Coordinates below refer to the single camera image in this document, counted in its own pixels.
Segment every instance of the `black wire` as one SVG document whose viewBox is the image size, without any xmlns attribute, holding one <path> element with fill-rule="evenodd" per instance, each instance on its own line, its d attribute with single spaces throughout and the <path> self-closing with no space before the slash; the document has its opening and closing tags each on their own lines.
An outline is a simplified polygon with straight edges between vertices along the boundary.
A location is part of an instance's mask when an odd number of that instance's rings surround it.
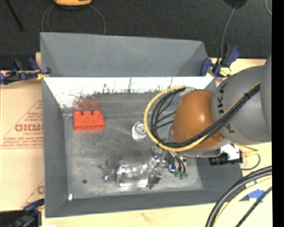
<svg viewBox="0 0 284 227">
<path fill-rule="evenodd" d="M 259 178 L 268 176 L 272 174 L 272 167 L 268 166 L 265 168 L 261 168 L 255 172 L 252 172 L 250 174 L 248 174 L 247 176 L 241 178 L 239 181 L 237 181 L 217 202 L 216 205 L 214 206 L 213 210 L 211 211 L 206 225 L 205 227 L 211 227 L 219 213 L 219 211 L 221 210 L 224 202 L 226 201 L 226 199 L 232 194 L 234 193 L 237 189 L 242 189 L 244 187 L 245 184 L 250 183 L 251 181 L 257 180 Z"/>
<path fill-rule="evenodd" d="M 169 114 L 165 115 L 164 117 L 160 118 L 157 123 L 163 121 L 164 119 L 170 117 L 171 115 L 173 115 L 173 114 L 175 114 L 175 113 L 176 113 L 176 111 L 173 111 L 172 113 L 169 113 Z"/>
<path fill-rule="evenodd" d="M 21 23 L 18 15 L 16 14 L 16 12 L 14 11 L 14 8 L 12 7 L 11 3 L 9 2 L 9 0 L 4 0 L 6 5 L 8 6 L 10 12 L 12 13 L 14 19 L 16 20 L 16 22 L 18 23 L 19 29 L 20 31 L 24 32 L 25 31 L 25 27 L 23 26 L 23 24 Z"/>
<path fill-rule="evenodd" d="M 159 129 L 159 128 L 161 128 L 161 127 L 164 127 L 164 126 L 166 126 L 166 125 L 169 125 L 169 124 L 171 124 L 172 122 L 173 122 L 173 120 L 168 121 L 168 122 L 166 122 L 166 123 L 164 123 L 164 124 L 161 124 L 161 125 L 157 126 L 156 129 Z"/>
<path fill-rule="evenodd" d="M 227 121 L 229 121 L 234 114 L 244 105 L 246 101 L 248 101 L 256 92 L 260 90 L 260 84 L 257 84 L 256 87 L 253 87 L 251 90 L 249 90 L 247 93 L 244 94 L 243 98 L 241 98 L 227 113 L 225 113 L 219 120 L 214 122 L 211 126 L 209 126 L 207 129 L 203 130 L 201 133 L 197 134 L 196 136 L 192 137 L 189 140 L 186 140 L 181 143 L 175 143 L 175 142 L 164 142 L 162 141 L 163 144 L 166 146 L 172 147 L 172 148 L 181 148 L 186 145 L 189 145 L 193 143 L 194 141 L 200 139 L 204 135 L 207 135 L 207 137 L 204 139 L 208 139 L 211 136 L 213 136 L 216 132 L 218 132 L 224 125 L 226 124 Z"/>
<path fill-rule="evenodd" d="M 248 216 L 252 213 L 253 210 L 257 207 L 257 205 L 263 200 L 271 191 L 273 187 L 271 186 L 268 188 L 262 195 L 257 199 L 257 201 L 254 202 L 254 204 L 251 206 L 251 208 L 246 212 L 246 214 L 243 216 L 243 218 L 238 222 L 238 224 L 235 227 L 240 227 L 243 222 L 248 218 Z"/>
<path fill-rule="evenodd" d="M 150 124 L 150 131 L 151 133 L 153 134 L 153 136 L 155 138 L 158 137 L 158 132 L 157 132 L 157 124 L 158 122 L 162 121 L 163 119 L 167 118 L 166 116 L 161 118 L 159 120 L 159 116 L 170 106 L 174 96 L 179 93 L 179 92 L 182 92 L 186 89 L 186 87 L 184 88 L 180 88 L 180 89 L 177 89 L 177 90 L 174 90 L 174 91 L 171 91 L 170 93 L 166 94 L 164 97 L 162 97 L 160 99 L 160 101 L 156 104 L 152 114 L 151 114 L 151 124 Z M 171 97 L 171 100 L 169 101 L 169 103 L 162 109 L 162 107 L 164 106 L 164 104 L 168 101 L 168 99 Z"/>
<path fill-rule="evenodd" d="M 183 173 L 186 173 L 186 167 L 184 162 L 181 160 L 181 158 L 178 155 L 176 155 L 175 158 L 178 161 L 178 163 L 183 167 Z"/>
</svg>

